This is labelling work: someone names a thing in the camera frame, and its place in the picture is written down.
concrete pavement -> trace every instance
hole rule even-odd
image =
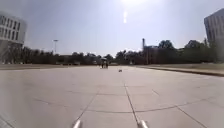
[[[169,68],[169,67],[152,67],[152,66],[138,66],[139,68],[145,69],[155,69],[163,71],[174,71],[174,72],[184,72],[184,73],[193,73],[200,75],[211,75],[211,76],[220,76],[224,77],[223,69],[192,69],[192,68]]]
[[[15,128],[69,128],[77,119],[83,128],[137,128],[139,120],[150,128],[223,128],[223,83],[132,67],[2,70],[0,115]]]

tall tower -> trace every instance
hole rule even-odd
[[[142,51],[144,51],[144,48],[145,48],[145,39],[142,38]]]
[[[224,8],[204,19],[208,42],[217,51],[218,61],[224,61]]]

paved plaza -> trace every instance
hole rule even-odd
[[[140,120],[223,128],[224,77],[121,66],[0,70],[2,126],[71,128],[77,119],[82,128],[137,128]]]

building window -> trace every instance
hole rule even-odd
[[[218,30],[217,30],[217,28],[215,28],[215,35],[218,35]]]
[[[212,26],[211,21],[208,22],[209,29]]]
[[[2,16],[2,25],[5,25],[6,18]]]
[[[20,29],[20,23],[18,23],[18,26],[17,26],[17,30],[19,31],[19,29]]]
[[[208,37],[209,37],[210,39],[212,39],[212,32],[211,32],[211,30],[208,30]]]
[[[0,17],[0,25],[4,25],[3,22],[4,22],[4,16],[1,16],[1,17]]]
[[[209,19],[209,24],[210,24],[210,26],[213,25],[213,23],[212,23],[212,19]]]
[[[14,29],[14,30],[16,29],[16,21],[14,21],[13,29]]]
[[[9,21],[10,19],[7,19],[6,27],[9,27]]]
[[[15,32],[12,32],[12,40],[14,40]]]
[[[217,17],[217,24],[221,24],[222,23],[222,19],[221,19],[221,17],[219,16],[219,17]]]
[[[16,32],[16,40],[18,40],[19,32]]]
[[[8,30],[5,29],[4,37],[7,38],[7,35],[8,35]]]
[[[222,23],[224,23],[224,16],[221,16],[221,19],[222,19]]]
[[[10,39],[11,36],[11,30],[8,31],[8,39]]]
[[[4,29],[0,28],[0,37],[3,37],[3,32],[4,32]]]
[[[222,35],[222,30],[221,30],[221,28],[218,28],[218,33],[219,33],[219,35]]]
[[[13,21],[10,20],[10,25],[9,25],[10,28],[12,28],[12,23],[13,23]]]
[[[212,24],[213,24],[213,26],[216,26],[215,17],[212,18]]]
[[[215,30],[212,30],[212,39],[215,39]]]

stone tile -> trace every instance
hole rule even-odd
[[[138,120],[147,121],[150,128],[203,128],[177,108],[137,112]]]
[[[81,117],[83,128],[137,128],[132,113],[85,112]]]
[[[32,124],[32,114],[20,84],[4,86],[0,89],[0,116],[14,127],[28,128]]]
[[[13,126],[0,117],[0,128],[13,128]]]
[[[153,94],[151,87],[141,86],[141,87],[126,87],[129,95],[143,95],[143,94]]]
[[[85,109],[95,94],[72,93],[58,90],[31,89],[28,96],[34,100],[57,104],[61,106]]]
[[[104,87],[104,86],[119,86],[119,87],[124,87],[124,83],[122,82],[109,82],[109,81],[106,81],[106,82],[99,82],[98,84],[96,84],[98,86],[101,86],[101,87]]]
[[[181,110],[199,121],[207,128],[223,128],[224,127],[224,109],[209,103],[201,101],[186,106],[181,106]]]
[[[99,86],[71,86],[66,90],[71,92],[97,94],[99,91]]]
[[[166,93],[175,93],[175,92],[179,92],[181,90],[183,90],[183,88],[185,88],[182,85],[163,85],[163,84],[158,84],[156,86],[153,87],[153,90],[155,92],[157,92],[158,94],[162,95],[162,94],[166,94]]]
[[[156,94],[151,95],[131,95],[131,103],[135,111],[148,111],[155,109],[163,109],[174,107],[169,100],[165,97],[158,96]]]
[[[69,128],[82,111],[40,101],[32,101],[32,114],[39,128]]]
[[[208,87],[185,89],[184,92],[199,99],[208,99],[219,95],[219,93],[211,91]]]
[[[103,86],[100,88],[99,94],[127,95],[125,87],[119,86]]]
[[[132,112],[127,96],[97,95],[88,110],[105,112]]]
[[[218,85],[210,85],[204,88],[220,95],[224,94],[224,86],[222,85],[222,83],[216,83],[216,84]]]
[[[197,102],[201,100],[200,98],[194,97],[188,93],[184,93],[181,91],[163,93],[160,96],[166,97],[166,100],[170,101],[171,103],[177,106],[189,104],[189,103]]]
[[[127,77],[125,78],[125,86],[126,87],[141,87],[141,86],[147,86],[150,87],[152,86],[151,82],[149,82],[147,79],[139,78],[139,76],[132,76],[132,77]]]
[[[224,94],[219,95],[219,96],[214,97],[214,98],[207,99],[207,101],[224,107]]]

